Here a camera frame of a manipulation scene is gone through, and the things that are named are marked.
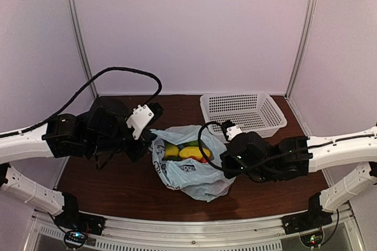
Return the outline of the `light blue printed plastic bag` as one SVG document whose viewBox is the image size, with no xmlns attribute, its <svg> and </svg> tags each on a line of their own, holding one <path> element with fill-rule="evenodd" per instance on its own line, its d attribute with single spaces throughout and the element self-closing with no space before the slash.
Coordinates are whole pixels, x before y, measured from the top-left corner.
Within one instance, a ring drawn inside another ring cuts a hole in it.
<svg viewBox="0 0 377 251">
<path fill-rule="evenodd" d="M 195 200 L 210 202 L 228 193 L 235 178 L 227 179 L 223 172 L 207 163 L 188 160 L 163 159 L 168 143 L 182 147 L 197 141 L 199 125 L 152 129 L 157 137 L 150 146 L 152 161 L 163 184 L 172 190 L 180 190 Z"/>
</svg>

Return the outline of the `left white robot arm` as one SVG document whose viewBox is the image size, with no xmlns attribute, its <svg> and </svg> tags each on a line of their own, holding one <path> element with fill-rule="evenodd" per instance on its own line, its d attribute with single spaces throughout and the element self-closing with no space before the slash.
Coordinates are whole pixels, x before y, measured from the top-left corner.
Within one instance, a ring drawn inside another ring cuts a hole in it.
<svg viewBox="0 0 377 251">
<path fill-rule="evenodd" d="M 77 198 L 50 190 L 20 174 L 11 162 L 28 158 L 91 157 L 125 153 L 131 162 L 142 158 L 155 139 L 147 126 L 163 113 L 159 103 L 138 105 L 133 110 L 113 98 L 97 98 L 80 115 L 57 114 L 40 125 L 1 134 L 1 190 L 25 203 L 62 218 L 72 230 L 85 218 Z"/>
</svg>

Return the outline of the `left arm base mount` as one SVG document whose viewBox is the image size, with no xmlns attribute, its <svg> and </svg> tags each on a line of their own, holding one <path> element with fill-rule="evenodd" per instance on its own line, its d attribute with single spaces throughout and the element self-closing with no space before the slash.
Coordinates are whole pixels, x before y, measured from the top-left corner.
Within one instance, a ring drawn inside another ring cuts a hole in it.
<svg viewBox="0 0 377 251">
<path fill-rule="evenodd" d="M 63 232 L 63 242 L 69 249 L 83 247 L 89 235 L 101 236 L 105 226 L 105 218 L 79 212 L 76 215 L 62 213 L 58 216 L 50 214 L 54 225 Z"/>
</svg>

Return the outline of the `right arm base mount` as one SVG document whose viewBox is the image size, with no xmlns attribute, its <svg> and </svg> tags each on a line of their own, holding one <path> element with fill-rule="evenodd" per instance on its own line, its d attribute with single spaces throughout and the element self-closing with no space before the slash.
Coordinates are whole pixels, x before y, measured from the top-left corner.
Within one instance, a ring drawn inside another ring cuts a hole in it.
<svg viewBox="0 0 377 251">
<path fill-rule="evenodd" d="M 281 218 L 286 235 L 298 233 L 304 247 L 314 249 L 325 242 L 323 227 L 332 223 L 331 213 L 317 215 L 309 211 L 284 216 Z"/>
</svg>

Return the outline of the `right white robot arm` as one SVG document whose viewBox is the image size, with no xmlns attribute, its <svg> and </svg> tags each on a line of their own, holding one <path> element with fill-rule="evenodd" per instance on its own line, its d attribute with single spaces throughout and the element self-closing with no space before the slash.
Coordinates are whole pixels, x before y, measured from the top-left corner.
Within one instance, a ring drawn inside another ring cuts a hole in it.
<svg viewBox="0 0 377 251">
<path fill-rule="evenodd" d="M 325 214 L 376 184 L 376 127 L 339 136 L 288 137 L 271 145 L 257 133 L 232 127 L 221 168 L 227 178 L 244 174 L 258 182 L 291 180 L 345 164 L 356 168 L 342 180 L 309 200 L 302 215 L 307 228 L 316 227 Z"/>
</svg>

